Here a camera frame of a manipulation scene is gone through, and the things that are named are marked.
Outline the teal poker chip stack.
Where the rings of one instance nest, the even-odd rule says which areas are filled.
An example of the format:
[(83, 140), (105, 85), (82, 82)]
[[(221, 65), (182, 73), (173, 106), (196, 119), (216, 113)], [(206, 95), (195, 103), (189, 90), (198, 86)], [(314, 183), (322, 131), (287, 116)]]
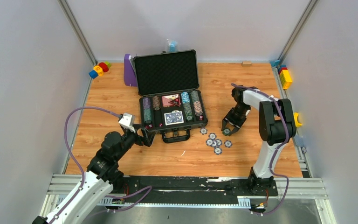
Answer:
[(143, 110), (143, 112), (144, 112), (144, 122), (146, 124), (151, 124), (152, 119), (153, 119), (152, 109), (146, 108), (146, 109)]

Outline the blue playing card deck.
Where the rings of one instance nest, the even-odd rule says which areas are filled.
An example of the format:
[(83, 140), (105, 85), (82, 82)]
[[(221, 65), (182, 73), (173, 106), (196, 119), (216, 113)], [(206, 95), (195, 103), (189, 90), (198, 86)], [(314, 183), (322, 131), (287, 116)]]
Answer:
[(165, 113), (164, 114), (165, 125), (175, 125), (184, 123), (183, 113)]

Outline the red playing card deck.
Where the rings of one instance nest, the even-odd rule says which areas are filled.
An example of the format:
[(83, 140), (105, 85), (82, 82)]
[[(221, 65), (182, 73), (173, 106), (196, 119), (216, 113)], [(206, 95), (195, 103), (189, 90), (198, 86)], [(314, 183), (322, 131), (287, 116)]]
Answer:
[(176, 98), (176, 97), (180, 97), (179, 94), (173, 94), (173, 95), (167, 95), (167, 96), (162, 96), (162, 104), (163, 104), (163, 107), (171, 107), (169, 104), (168, 104), (168, 101), (170, 99), (173, 99), (173, 98)]

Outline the red triangular card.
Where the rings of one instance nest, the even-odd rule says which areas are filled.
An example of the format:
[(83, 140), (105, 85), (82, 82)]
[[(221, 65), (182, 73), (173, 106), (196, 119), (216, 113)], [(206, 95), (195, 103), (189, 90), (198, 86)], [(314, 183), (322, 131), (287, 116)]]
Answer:
[(176, 97), (176, 98), (170, 99), (170, 100), (168, 101), (168, 104), (169, 104), (170, 106), (180, 107), (180, 105), (181, 105), (180, 97)]

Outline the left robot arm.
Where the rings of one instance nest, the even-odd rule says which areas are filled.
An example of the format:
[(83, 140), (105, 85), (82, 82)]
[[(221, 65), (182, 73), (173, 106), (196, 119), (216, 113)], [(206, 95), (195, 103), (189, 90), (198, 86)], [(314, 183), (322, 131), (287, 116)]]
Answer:
[(142, 134), (124, 129), (106, 134), (101, 148), (82, 174), (81, 180), (66, 198), (46, 217), (37, 216), (34, 224), (80, 224), (109, 193), (124, 188), (123, 172), (118, 161), (133, 145), (150, 147), (156, 132), (143, 128)]

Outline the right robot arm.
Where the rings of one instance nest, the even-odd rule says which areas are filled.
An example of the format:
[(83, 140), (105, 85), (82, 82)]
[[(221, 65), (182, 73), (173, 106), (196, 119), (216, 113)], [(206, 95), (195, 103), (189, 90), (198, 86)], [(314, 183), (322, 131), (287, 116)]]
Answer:
[(233, 86), (232, 97), (236, 106), (223, 118), (221, 130), (224, 135), (230, 136), (239, 131), (252, 108), (259, 112), (262, 146), (245, 183), (245, 189), (259, 195), (272, 188), (279, 155), (296, 134), (292, 104), (287, 98), (275, 98), (256, 87)]

